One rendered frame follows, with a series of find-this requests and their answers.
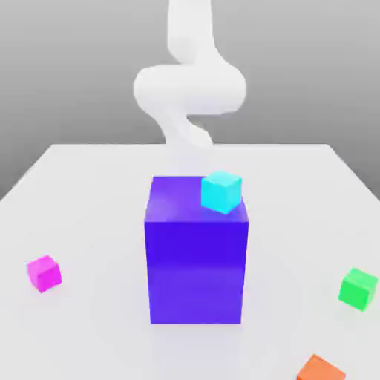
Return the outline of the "large purple box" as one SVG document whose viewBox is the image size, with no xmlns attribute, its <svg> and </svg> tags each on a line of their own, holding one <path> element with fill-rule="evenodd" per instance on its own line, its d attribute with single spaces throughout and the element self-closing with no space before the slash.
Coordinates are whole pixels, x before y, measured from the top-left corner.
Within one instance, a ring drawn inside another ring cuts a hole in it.
<svg viewBox="0 0 380 380">
<path fill-rule="evenodd" d="M 155 176 L 145 211 L 153 324 L 239 324 L 249 216 L 201 205 L 201 177 Z"/>
</svg>

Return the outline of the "small orange cube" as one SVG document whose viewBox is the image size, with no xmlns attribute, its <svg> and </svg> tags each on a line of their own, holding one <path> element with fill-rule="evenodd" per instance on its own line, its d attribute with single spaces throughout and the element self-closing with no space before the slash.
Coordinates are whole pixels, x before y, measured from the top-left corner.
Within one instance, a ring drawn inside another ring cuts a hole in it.
<svg viewBox="0 0 380 380">
<path fill-rule="evenodd" d="M 301 368 L 296 380 L 345 380 L 346 374 L 316 354 Z"/>
</svg>

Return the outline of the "small green cube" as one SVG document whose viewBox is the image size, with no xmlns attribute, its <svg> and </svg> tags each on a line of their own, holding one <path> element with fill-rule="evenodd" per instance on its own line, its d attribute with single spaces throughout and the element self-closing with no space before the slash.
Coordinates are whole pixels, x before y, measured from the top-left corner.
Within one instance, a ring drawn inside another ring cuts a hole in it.
<svg viewBox="0 0 380 380">
<path fill-rule="evenodd" d="M 376 276 L 352 268 L 341 283 L 338 299 L 363 312 L 375 295 L 377 283 Z"/>
</svg>

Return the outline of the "small cyan cube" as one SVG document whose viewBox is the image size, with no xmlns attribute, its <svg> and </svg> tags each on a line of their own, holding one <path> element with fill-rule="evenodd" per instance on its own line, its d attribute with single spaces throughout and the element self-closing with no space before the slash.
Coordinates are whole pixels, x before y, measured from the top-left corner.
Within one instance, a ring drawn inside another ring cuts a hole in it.
<svg viewBox="0 0 380 380">
<path fill-rule="evenodd" d="M 222 214 L 228 214 L 242 201 L 241 176 L 215 171 L 201 180 L 201 205 Z"/>
</svg>

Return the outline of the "small magenta cube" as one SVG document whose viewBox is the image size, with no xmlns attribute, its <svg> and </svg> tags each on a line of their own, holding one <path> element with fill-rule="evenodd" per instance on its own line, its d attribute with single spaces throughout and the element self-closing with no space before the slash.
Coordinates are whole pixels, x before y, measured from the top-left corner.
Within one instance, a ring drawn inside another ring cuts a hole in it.
<svg viewBox="0 0 380 380">
<path fill-rule="evenodd" d="M 58 263 L 46 255 L 27 263 L 27 273 L 32 285 L 43 293 L 62 282 Z"/>
</svg>

